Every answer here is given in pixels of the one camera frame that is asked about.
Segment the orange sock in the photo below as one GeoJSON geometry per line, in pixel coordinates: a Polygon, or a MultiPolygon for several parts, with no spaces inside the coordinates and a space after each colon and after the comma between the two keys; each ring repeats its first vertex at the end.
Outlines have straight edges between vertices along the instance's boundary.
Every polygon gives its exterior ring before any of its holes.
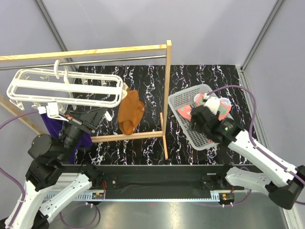
{"type": "Polygon", "coordinates": [[[139,100],[137,90],[123,89],[123,98],[118,110],[119,129],[125,135],[131,135],[139,125],[145,111],[145,105],[139,100]]]}

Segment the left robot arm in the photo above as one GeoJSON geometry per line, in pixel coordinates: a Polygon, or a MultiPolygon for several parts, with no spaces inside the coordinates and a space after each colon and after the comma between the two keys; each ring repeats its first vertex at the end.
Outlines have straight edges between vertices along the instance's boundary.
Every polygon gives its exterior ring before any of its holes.
{"type": "Polygon", "coordinates": [[[44,202],[46,194],[65,170],[63,162],[69,160],[79,147],[88,147],[92,142],[90,134],[97,130],[105,112],[104,108],[84,113],[68,112],[62,116],[62,128],[59,128],[57,120],[42,115],[49,134],[40,134],[32,141],[28,154],[33,161],[26,173],[24,185],[1,170],[21,189],[13,212],[0,221],[2,229],[47,229],[53,219],[80,193],[90,188],[106,188],[103,173],[97,166],[88,164],[81,167],[78,176],[66,188],[44,202]]]}

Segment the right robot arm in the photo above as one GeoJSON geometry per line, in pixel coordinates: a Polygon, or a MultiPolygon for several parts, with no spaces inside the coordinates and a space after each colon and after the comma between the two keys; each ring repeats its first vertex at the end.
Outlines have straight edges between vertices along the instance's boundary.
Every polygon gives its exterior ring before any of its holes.
{"type": "Polygon", "coordinates": [[[218,187],[240,186],[267,195],[276,205],[291,210],[305,187],[305,167],[290,164],[249,136],[235,120],[219,120],[206,106],[191,111],[191,129],[237,152],[260,169],[260,173],[234,166],[216,177],[218,187]]]}

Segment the white plastic clip hanger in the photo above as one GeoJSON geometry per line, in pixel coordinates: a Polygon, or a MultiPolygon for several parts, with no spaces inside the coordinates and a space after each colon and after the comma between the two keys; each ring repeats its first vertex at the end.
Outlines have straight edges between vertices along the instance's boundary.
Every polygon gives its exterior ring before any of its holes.
{"type": "Polygon", "coordinates": [[[15,104],[21,110],[24,110],[23,102],[32,102],[37,107],[41,103],[57,103],[76,106],[93,106],[103,108],[114,108],[118,106],[122,100],[123,81],[121,77],[112,74],[92,74],[69,72],[66,67],[64,71],[59,71],[58,67],[60,60],[56,60],[53,70],[42,68],[20,69],[15,74],[9,87],[7,88],[7,96],[10,102],[15,104]],[[101,82],[114,82],[115,86],[95,86],[88,84],[74,84],[70,83],[70,79],[82,80],[99,80],[101,82]],[[17,94],[18,88],[38,89],[45,91],[55,91],[55,96],[42,95],[27,95],[17,94]],[[102,94],[114,96],[111,101],[105,100],[88,100],[78,99],[72,97],[59,97],[60,92],[72,93],[87,93],[87,94],[102,94]]]}

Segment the purple sock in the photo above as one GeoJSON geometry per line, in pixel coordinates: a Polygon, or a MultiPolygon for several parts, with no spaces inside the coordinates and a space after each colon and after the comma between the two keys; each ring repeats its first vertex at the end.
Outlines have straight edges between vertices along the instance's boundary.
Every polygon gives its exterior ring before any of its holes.
{"type": "MultiPolygon", "coordinates": [[[[68,125],[67,122],[51,119],[47,114],[41,114],[41,118],[49,131],[50,135],[55,138],[60,138],[65,127],[68,125]]],[[[68,163],[74,164],[77,153],[88,153],[91,152],[94,148],[91,136],[88,133],[83,133],[81,139],[78,141],[74,151],[68,157],[68,163]]]]}

